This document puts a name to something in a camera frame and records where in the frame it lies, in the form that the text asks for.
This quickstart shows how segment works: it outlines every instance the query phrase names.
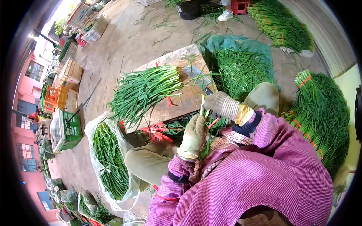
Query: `pink checkered jacket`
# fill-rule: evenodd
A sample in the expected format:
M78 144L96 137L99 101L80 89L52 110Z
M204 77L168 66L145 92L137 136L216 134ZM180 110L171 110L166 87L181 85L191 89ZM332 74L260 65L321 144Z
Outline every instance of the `pink checkered jacket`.
M205 179L191 186L163 176L146 225L234 226L246 210L260 205L282 213L293 225L325 225L333 184L316 151L283 118L263 108L259 112L261 120L250 134L253 145L212 152L202 168L224 159ZM194 165L175 156L169 171L192 175Z

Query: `concrete floor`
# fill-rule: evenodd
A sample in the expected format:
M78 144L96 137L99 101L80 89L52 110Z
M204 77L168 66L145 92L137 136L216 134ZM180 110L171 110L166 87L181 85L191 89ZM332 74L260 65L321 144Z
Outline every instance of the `concrete floor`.
M149 13L145 19L136 24L136 20L141 19L147 12ZM83 128L89 120L95 119L107 110L106 104L112 99L113 88L120 75L122 58L124 58L122 71L130 72L160 57L164 52L188 46L194 36L194 40L200 37L195 35L193 30L203 21L201 18L192 21L181 20L176 9L169 11L164 8L164 2L143 7L130 0L116 0L109 2L100 14L104 14L109 22L103 36L94 44L86 44L83 48L78 46L75 55L76 61L84 69L79 85L78 103L84 102L89 97L98 80L102 78L88 105L80 112ZM168 21L176 27L155 28L152 26L167 17ZM238 17L244 22L239 23L236 20L219 22L219 26L211 24L199 29L198 33L206 34L214 31L217 34L225 34L229 27L235 35L244 35L250 39L272 44L272 40L261 34L250 17L245 15L238 15ZM169 38L153 45L154 42L167 37ZM318 53L312 58L293 57L279 48L272 48L271 53L274 77L282 89L280 103L281 105L285 103L283 109L287 110L288 104L295 100L297 91L294 84L295 75L307 68L312 72L323 73L326 73L326 69ZM98 194L105 202L104 197L99 193L96 175L91 164L88 137L84 136L73 150L63 151L63 154L56 155L53 163L49 163L49 169L52 177L62 178L68 188L74 186L77 191L89 190L95 197ZM142 192L132 211L142 217L148 213L150 202L150 192ZM111 212L123 217L122 211Z

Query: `knee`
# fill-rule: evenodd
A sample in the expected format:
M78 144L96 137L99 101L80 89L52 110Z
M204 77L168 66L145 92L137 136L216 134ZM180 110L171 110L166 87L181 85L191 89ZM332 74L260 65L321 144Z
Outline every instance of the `knee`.
M275 95L278 94L279 95L279 91L276 88L275 85L269 83L269 82L262 82L258 85L258 88L261 89L263 92L265 92L266 94L269 95Z
M137 156L136 152L133 149L129 150L125 155L125 165L127 169L132 171L135 166L137 166Z

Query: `knife blade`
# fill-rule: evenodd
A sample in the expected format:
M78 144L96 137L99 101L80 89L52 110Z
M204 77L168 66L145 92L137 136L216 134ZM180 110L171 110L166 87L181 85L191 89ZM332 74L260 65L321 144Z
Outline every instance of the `knife blade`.
M192 65L191 67L186 66L184 72L190 78L196 78L198 75L200 76L204 75L204 73L202 73L200 69L198 69L195 65ZM206 95L211 95L212 91L207 87L208 84L211 83L210 79L206 76L204 77L200 76L196 81L194 80L194 84L198 85L201 88L201 90L204 90Z

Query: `gloved hand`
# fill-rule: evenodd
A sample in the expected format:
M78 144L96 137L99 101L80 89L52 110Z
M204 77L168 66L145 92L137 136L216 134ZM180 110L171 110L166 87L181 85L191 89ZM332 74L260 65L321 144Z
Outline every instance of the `gloved hand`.
M197 158L208 132L205 117L194 115L185 128L184 138L177 149L177 155L183 158Z
M205 98L204 108L212 110L222 117L235 120L240 102L232 99L222 91L218 91Z
M203 107L235 121L238 125L244 125L254 114L253 109L241 105L239 101L232 99L222 91L207 96Z

